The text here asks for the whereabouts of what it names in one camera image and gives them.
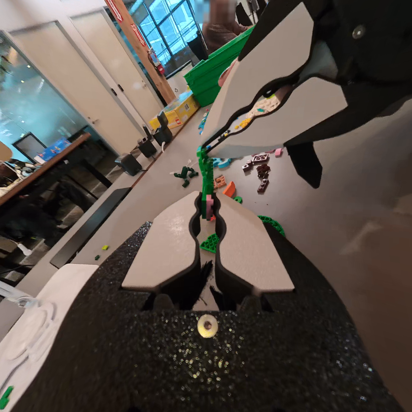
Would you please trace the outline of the wooden top desk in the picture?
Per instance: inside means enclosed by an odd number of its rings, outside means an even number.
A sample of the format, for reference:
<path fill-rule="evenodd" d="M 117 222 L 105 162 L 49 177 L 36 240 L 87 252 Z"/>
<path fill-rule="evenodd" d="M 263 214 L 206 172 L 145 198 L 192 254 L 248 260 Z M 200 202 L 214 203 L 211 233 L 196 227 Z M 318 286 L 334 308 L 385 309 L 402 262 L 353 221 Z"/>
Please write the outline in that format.
<path fill-rule="evenodd" d="M 90 133 L 83 133 L 61 153 L 44 163 L 37 171 L 2 195 L 1 207 L 8 202 L 34 199 L 61 178 L 67 176 L 76 166 L 85 168 L 100 183 L 109 188 L 112 183 L 88 162 L 91 155 L 85 145 L 90 138 Z"/>

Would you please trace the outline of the person's right hand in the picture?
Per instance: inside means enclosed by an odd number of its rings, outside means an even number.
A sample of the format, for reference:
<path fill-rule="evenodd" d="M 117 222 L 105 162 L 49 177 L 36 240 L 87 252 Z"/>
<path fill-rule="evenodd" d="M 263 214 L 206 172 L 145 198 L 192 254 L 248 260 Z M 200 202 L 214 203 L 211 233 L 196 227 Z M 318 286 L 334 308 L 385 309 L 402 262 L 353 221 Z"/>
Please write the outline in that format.
<path fill-rule="evenodd" d="M 225 69 L 224 72 L 219 76 L 218 85 L 220 88 L 224 85 L 235 63 L 236 63 L 236 60 L 232 61 L 231 65 L 227 69 Z"/>

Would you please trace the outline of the large green half-round plate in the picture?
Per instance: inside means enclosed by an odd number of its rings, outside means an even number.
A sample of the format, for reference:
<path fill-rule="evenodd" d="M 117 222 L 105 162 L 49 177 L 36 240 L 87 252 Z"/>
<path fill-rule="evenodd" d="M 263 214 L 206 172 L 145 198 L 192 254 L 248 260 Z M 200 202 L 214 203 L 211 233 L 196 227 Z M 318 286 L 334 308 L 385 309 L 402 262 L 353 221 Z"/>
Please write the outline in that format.
<path fill-rule="evenodd" d="M 282 236 L 286 237 L 285 231 L 281 224 L 276 221 L 275 219 L 265 216 L 265 215 L 258 215 L 258 218 L 264 223 L 264 224 L 270 224 L 274 229 L 277 230 L 278 233 L 280 233 Z"/>

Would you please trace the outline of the wooden pillar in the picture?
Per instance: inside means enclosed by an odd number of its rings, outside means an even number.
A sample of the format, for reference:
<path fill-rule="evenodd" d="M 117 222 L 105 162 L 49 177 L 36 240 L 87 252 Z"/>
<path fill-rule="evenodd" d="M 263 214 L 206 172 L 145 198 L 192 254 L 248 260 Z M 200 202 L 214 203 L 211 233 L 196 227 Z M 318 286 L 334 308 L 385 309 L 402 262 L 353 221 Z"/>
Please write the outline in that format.
<path fill-rule="evenodd" d="M 132 19 L 124 2 L 121 0 L 106 0 L 105 3 L 109 7 L 132 48 L 138 55 L 143 66 L 146 68 L 149 77 L 152 79 L 162 98 L 166 104 L 170 104 L 176 96 L 164 76 L 164 68 L 162 65 L 159 65 L 156 69 L 148 59 L 147 51 L 150 49 L 150 46 L 144 39 L 137 24 Z"/>

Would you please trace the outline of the green plastic storage bin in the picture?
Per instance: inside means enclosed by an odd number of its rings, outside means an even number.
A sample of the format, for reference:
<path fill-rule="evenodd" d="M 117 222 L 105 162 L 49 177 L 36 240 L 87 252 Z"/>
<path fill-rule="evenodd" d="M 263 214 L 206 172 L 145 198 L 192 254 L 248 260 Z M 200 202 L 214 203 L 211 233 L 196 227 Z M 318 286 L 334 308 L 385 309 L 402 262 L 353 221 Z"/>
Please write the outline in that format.
<path fill-rule="evenodd" d="M 214 102 L 220 91 L 219 77 L 239 56 L 253 29 L 254 26 L 211 53 L 207 60 L 201 60 L 184 76 L 201 107 Z"/>

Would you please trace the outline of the green half-round lego plate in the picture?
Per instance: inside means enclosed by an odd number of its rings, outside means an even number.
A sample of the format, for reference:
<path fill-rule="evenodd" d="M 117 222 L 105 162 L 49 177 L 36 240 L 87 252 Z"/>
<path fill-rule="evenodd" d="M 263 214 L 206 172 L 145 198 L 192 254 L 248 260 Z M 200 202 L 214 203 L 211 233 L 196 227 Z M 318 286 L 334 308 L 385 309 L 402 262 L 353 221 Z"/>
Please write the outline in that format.
<path fill-rule="evenodd" d="M 200 244 L 200 249 L 211 252 L 211 253 L 216 253 L 218 242 L 219 242 L 219 237 L 217 236 L 216 233 L 213 233 L 209 235 L 207 239 L 204 240 Z"/>

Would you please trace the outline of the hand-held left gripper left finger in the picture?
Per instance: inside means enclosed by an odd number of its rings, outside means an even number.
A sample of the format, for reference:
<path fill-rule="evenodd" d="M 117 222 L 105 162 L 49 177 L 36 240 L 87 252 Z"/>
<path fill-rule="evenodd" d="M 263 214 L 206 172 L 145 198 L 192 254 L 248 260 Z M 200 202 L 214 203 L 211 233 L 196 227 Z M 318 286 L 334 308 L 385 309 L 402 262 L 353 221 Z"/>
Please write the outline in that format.
<path fill-rule="evenodd" d="M 200 294 L 200 192 L 193 191 L 152 222 L 121 287 L 168 295 L 190 310 Z"/>

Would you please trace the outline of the pile of mixed lego pieces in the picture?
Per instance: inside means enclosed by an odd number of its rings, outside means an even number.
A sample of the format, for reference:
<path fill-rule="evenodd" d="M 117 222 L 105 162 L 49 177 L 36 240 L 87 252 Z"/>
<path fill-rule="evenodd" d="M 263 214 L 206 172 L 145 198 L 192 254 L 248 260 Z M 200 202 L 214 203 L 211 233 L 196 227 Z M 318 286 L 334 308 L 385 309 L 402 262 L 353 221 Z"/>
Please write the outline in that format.
<path fill-rule="evenodd" d="M 269 97 L 259 98 L 250 110 L 246 111 L 246 113 L 242 115 L 237 116 L 235 120 L 231 122 L 229 127 L 224 130 L 222 135 L 219 136 L 215 141 L 209 143 L 207 147 L 217 144 L 219 138 L 225 137 L 227 135 L 234 135 L 237 132 L 243 131 L 253 119 L 264 114 L 269 114 L 270 112 L 275 110 L 280 105 L 280 102 L 283 100 L 285 95 L 291 90 L 292 85 L 285 85 Z"/>

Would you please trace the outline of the glass office partition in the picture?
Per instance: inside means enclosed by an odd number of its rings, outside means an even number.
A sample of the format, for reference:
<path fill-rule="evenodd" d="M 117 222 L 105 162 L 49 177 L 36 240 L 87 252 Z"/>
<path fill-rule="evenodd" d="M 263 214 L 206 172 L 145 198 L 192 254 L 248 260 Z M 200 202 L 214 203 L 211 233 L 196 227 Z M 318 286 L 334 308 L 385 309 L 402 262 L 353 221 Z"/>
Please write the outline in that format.
<path fill-rule="evenodd" d="M 78 131 L 100 136 L 87 124 L 1 35 L 0 43 L 0 139 L 12 151 L 13 158 L 26 157 L 13 144 L 32 133 L 46 147 Z"/>

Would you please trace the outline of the green lego plate assembly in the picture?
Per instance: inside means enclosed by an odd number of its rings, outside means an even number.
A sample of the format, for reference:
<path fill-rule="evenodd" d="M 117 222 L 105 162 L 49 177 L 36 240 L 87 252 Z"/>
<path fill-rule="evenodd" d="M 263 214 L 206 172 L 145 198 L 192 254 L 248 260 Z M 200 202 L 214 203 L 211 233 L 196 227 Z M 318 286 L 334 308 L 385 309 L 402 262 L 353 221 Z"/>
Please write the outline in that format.
<path fill-rule="evenodd" d="M 202 218 L 208 221 L 213 215 L 214 168 L 213 159 L 207 154 L 207 148 L 199 146 L 197 149 L 198 165 L 202 175 L 201 213 Z"/>

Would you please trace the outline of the dark green lego stem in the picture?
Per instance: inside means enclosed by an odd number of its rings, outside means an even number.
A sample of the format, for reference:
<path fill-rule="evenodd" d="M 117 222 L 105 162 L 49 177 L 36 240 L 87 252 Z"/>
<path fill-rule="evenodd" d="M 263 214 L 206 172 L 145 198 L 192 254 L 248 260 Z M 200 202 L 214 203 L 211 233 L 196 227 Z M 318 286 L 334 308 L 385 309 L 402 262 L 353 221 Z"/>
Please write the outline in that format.
<path fill-rule="evenodd" d="M 187 180 L 188 178 L 193 178 L 198 176 L 198 172 L 189 166 L 183 166 L 181 172 L 173 172 L 174 177 Z"/>

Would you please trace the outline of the white double door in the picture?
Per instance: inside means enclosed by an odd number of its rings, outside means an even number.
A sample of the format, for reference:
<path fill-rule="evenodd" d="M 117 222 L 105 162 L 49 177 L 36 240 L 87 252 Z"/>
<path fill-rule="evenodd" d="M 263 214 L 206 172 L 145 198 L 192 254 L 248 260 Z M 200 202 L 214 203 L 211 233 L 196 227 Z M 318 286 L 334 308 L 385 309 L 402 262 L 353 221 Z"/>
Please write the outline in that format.
<path fill-rule="evenodd" d="M 70 20 L 116 99 L 136 123 L 152 130 L 150 121 L 161 111 L 161 101 L 108 13 L 101 8 Z"/>

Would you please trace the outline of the yellow lego box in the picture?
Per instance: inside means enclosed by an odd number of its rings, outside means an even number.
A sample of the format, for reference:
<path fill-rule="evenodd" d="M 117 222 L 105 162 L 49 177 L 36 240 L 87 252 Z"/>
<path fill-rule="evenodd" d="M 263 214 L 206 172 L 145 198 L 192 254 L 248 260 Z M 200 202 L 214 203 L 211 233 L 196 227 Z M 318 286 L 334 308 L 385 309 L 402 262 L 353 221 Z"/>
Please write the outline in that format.
<path fill-rule="evenodd" d="M 167 117 L 168 128 L 174 129 L 183 126 L 199 108 L 200 105 L 195 99 L 193 92 L 189 90 L 176 97 L 161 112 L 164 112 Z"/>

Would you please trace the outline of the dark computer monitor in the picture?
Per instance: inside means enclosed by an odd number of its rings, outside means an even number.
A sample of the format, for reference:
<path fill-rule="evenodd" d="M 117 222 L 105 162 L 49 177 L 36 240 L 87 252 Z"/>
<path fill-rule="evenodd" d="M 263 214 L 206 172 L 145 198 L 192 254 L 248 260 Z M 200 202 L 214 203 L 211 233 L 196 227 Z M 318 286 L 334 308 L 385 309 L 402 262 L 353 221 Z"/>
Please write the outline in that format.
<path fill-rule="evenodd" d="M 17 141 L 13 142 L 12 146 L 32 163 L 35 163 L 35 157 L 39 157 L 47 148 L 32 132 L 24 134 Z"/>

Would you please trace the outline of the blue lego box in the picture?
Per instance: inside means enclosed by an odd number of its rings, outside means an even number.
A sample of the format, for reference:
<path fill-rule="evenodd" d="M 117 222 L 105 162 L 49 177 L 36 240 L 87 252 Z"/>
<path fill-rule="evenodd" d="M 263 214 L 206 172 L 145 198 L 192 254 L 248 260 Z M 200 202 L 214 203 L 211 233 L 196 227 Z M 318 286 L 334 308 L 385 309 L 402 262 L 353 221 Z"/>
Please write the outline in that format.
<path fill-rule="evenodd" d="M 61 153 L 63 150 L 65 150 L 67 147 L 69 147 L 70 144 L 71 143 L 69 140 L 67 140 L 66 138 L 61 138 L 58 141 L 54 142 L 49 147 L 45 148 L 42 152 L 39 152 L 34 157 L 34 162 L 40 163 L 40 164 L 48 162 L 53 157 L 55 157 L 56 155 Z"/>

